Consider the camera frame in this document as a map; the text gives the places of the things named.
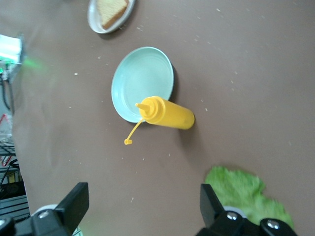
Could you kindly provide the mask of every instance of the bolt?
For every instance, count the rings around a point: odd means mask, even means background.
[[[44,212],[42,212],[41,214],[38,215],[38,218],[39,219],[45,218],[48,214],[49,214],[48,211],[44,211]]]
[[[226,215],[230,220],[237,220],[237,214],[229,211]]]
[[[275,229],[278,230],[280,228],[280,225],[277,221],[274,220],[268,220],[267,221],[267,225],[271,228],[271,229]]]

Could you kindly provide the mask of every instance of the yellow squeeze bottle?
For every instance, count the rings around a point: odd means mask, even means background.
[[[125,139],[126,145],[132,144],[130,137],[143,120],[149,124],[177,129],[189,129],[195,122],[195,116],[191,110],[158,96],[147,97],[141,103],[136,103],[136,107],[140,109],[142,119]]]

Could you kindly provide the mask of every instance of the light blue plate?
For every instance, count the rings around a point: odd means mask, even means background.
[[[151,96],[168,100],[173,85],[173,67],[165,53],[153,47],[138,48],[120,62],[114,74],[114,107],[122,118],[137,123],[141,115],[135,104]]]

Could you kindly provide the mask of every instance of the lettuce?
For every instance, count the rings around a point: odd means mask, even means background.
[[[259,177],[215,166],[208,173],[205,183],[212,186],[223,206],[241,209],[254,224],[259,225],[264,218],[275,218],[294,228],[292,218],[284,206],[262,194],[265,184]]]

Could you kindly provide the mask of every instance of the bread slice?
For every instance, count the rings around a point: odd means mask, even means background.
[[[124,14],[128,3],[128,0],[97,0],[102,27],[106,30],[110,28]]]

